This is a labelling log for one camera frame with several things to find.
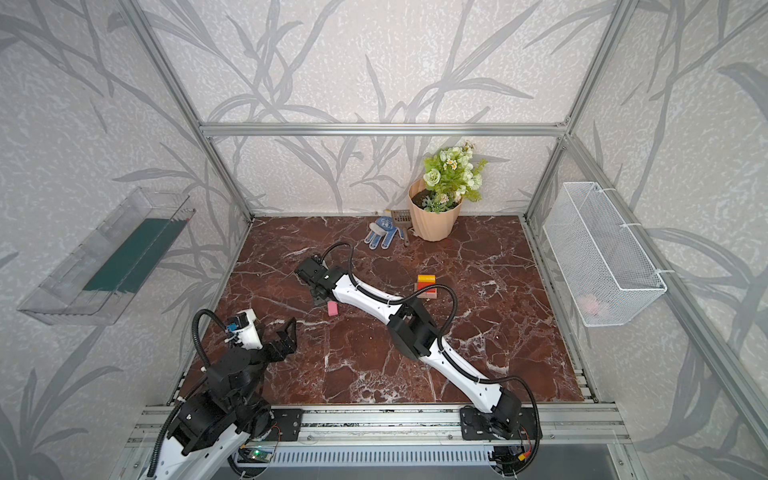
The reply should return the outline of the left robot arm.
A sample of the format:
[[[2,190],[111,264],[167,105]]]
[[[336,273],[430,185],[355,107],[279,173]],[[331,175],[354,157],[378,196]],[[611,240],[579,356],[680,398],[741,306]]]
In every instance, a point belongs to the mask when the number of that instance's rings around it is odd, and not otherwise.
[[[225,334],[227,350],[212,361],[202,344],[200,320],[210,318]],[[266,468],[245,466],[246,444],[270,435],[276,426],[261,394],[267,367],[298,347],[297,320],[287,321],[277,338],[264,344],[251,310],[222,321],[210,309],[191,321],[193,346],[202,378],[176,404],[160,427],[143,479],[211,479],[226,463],[239,479],[254,479]]]

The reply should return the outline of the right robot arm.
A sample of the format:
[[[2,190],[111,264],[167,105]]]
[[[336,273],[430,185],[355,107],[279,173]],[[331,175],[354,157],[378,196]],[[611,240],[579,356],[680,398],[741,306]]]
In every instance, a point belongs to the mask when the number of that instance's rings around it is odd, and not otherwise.
[[[296,276],[309,287],[313,302],[329,300],[356,307],[386,325],[393,344],[405,357],[421,361],[442,374],[471,402],[459,410],[464,440],[541,439],[538,407],[531,390],[531,406],[505,387],[526,383],[517,376],[489,379],[464,360],[444,339],[422,300],[415,293],[399,297],[379,291],[340,266],[327,267],[317,255],[303,260]]]

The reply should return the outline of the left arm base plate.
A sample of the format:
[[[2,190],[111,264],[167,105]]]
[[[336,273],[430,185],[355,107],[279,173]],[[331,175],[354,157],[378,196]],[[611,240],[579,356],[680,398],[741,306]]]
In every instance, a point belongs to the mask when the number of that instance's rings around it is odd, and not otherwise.
[[[273,424],[264,441],[296,442],[301,431],[303,414],[304,410],[301,408],[273,409]]]

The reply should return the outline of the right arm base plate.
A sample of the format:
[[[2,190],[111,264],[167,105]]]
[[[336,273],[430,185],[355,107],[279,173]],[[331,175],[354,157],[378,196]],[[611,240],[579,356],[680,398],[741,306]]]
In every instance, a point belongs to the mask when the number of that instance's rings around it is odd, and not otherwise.
[[[516,420],[512,421],[512,429],[508,434],[502,434],[499,428],[494,429],[488,414],[479,412],[473,406],[459,409],[461,437],[463,440],[531,440],[542,438],[541,428],[537,425],[534,409],[523,406]]]

